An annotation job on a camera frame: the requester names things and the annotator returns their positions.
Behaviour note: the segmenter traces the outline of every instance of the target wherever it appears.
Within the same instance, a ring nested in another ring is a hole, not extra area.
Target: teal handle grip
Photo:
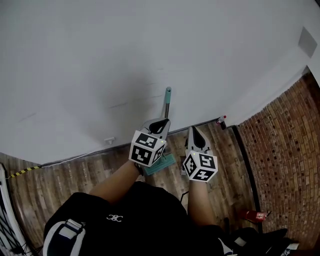
[[[167,87],[165,89],[165,97],[164,97],[164,101],[166,104],[170,103],[170,99],[171,99],[171,87]]]

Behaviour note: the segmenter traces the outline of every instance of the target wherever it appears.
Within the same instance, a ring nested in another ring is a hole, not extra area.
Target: person's right arm
[[[188,215],[197,226],[214,225],[214,212],[210,203],[207,183],[189,183]]]

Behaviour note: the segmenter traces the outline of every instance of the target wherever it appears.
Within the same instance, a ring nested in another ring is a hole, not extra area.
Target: black and white marker cube
[[[151,167],[163,154],[167,142],[136,130],[131,141],[129,160]]]
[[[218,172],[218,160],[214,155],[190,151],[183,162],[191,181],[208,182]]]

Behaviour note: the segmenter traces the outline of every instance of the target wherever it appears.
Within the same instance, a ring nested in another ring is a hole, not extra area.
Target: black floor strip
[[[236,141],[238,142],[238,145],[239,145],[239,148],[240,148],[243,160],[244,160],[244,164],[245,164],[245,167],[246,167],[246,171],[248,172],[248,176],[249,176],[249,180],[250,180],[250,184],[251,184],[251,189],[252,189],[252,194],[253,194],[253,201],[254,201],[254,205],[255,205],[255,210],[257,212],[261,212],[259,196],[258,196],[258,191],[257,191],[257,187],[256,187],[256,182],[255,182],[255,177],[254,177],[254,174],[252,173],[252,169],[251,169],[251,165],[250,165],[250,162],[249,162],[249,158],[248,158],[248,155],[247,155],[247,151],[246,151],[245,145],[244,145],[244,143],[242,141],[242,138],[240,136],[240,133],[238,131],[237,126],[233,125],[231,128],[232,128],[232,131],[233,131],[233,133],[235,135]],[[259,222],[257,224],[257,226],[258,226],[258,232],[260,234],[262,234],[263,233],[262,223]]]

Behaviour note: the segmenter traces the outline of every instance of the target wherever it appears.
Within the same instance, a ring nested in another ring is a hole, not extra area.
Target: metal pole
[[[164,111],[164,117],[168,118],[169,116],[169,106],[170,106],[170,99],[171,99],[171,87],[167,87],[165,89],[165,111]]]

